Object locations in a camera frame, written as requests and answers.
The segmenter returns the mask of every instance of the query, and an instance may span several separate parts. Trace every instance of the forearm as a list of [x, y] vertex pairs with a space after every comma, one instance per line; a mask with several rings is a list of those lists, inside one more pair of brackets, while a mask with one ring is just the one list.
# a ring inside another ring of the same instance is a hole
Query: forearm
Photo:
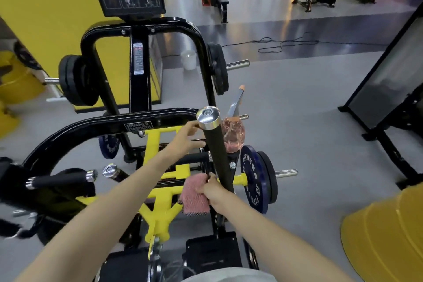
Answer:
[[315, 248], [268, 220], [235, 194], [226, 196], [225, 205], [225, 216], [279, 282], [352, 282]]
[[46, 245], [16, 282], [92, 281], [172, 162], [166, 151], [159, 152], [129, 178], [87, 206]]

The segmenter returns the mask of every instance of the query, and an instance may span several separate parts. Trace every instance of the person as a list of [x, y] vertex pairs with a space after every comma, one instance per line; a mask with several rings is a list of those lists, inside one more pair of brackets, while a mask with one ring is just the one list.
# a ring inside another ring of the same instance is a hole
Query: person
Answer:
[[[196, 121], [188, 122], [165, 149], [76, 215], [15, 282], [92, 282], [167, 168], [192, 149], [205, 145], [203, 141], [189, 139], [197, 129]], [[214, 175], [198, 193], [205, 194], [212, 207], [230, 221], [272, 275], [251, 269], [227, 268], [194, 275], [187, 282], [275, 279], [278, 282], [352, 282], [311, 245], [224, 189]]]

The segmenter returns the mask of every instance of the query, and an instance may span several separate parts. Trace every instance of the pink cloth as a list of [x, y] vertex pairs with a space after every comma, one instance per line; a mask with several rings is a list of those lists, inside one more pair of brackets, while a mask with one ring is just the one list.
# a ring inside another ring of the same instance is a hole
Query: pink cloth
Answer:
[[183, 213], [186, 215], [205, 215], [210, 212], [209, 201], [204, 194], [198, 194], [196, 189], [207, 183], [206, 173], [191, 175], [185, 180], [179, 198], [179, 204], [184, 206]]

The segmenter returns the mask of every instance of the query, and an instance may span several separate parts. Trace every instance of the person's left arm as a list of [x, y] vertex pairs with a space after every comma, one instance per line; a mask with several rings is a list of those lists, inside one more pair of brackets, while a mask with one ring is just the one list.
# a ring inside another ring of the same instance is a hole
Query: person's left arm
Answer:
[[197, 125], [188, 122], [164, 150], [76, 215], [15, 282], [91, 282], [167, 168], [205, 145], [188, 139]]

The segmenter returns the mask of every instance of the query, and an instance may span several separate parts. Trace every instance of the white bucket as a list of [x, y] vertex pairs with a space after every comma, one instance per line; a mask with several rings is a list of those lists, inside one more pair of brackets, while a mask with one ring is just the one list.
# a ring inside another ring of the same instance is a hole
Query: white bucket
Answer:
[[191, 49], [184, 50], [181, 53], [181, 61], [184, 69], [192, 71], [197, 67], [197, 54]]

